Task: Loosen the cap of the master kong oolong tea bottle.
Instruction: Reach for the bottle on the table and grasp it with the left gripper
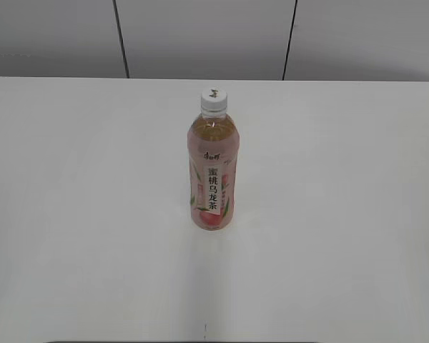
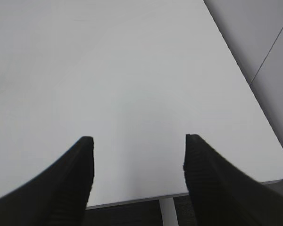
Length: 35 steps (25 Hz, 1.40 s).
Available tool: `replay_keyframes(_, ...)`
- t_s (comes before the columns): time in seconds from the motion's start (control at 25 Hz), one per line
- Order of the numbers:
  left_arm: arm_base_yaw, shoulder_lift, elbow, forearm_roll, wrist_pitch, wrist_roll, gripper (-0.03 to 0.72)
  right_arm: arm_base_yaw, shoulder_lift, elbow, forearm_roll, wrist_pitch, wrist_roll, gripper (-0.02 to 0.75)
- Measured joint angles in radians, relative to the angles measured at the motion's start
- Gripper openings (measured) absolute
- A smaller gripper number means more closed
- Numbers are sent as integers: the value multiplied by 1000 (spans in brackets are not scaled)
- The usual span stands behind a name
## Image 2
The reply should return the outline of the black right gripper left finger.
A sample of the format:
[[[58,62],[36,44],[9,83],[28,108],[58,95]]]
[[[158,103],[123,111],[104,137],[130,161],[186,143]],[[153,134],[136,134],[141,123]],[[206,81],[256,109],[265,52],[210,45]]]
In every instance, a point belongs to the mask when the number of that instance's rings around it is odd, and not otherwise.
[[[94,179],[94,141],[81,137],[20,188],[0,198],[0,226],[80,226]]]

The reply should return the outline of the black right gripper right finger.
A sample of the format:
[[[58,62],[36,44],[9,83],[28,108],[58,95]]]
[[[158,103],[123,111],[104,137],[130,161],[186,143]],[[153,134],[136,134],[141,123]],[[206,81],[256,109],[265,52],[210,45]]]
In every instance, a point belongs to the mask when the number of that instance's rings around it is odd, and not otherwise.
[[[283,226],[283,185],[264,185],[197,134],[185,138],[184,178],[199,226]]]

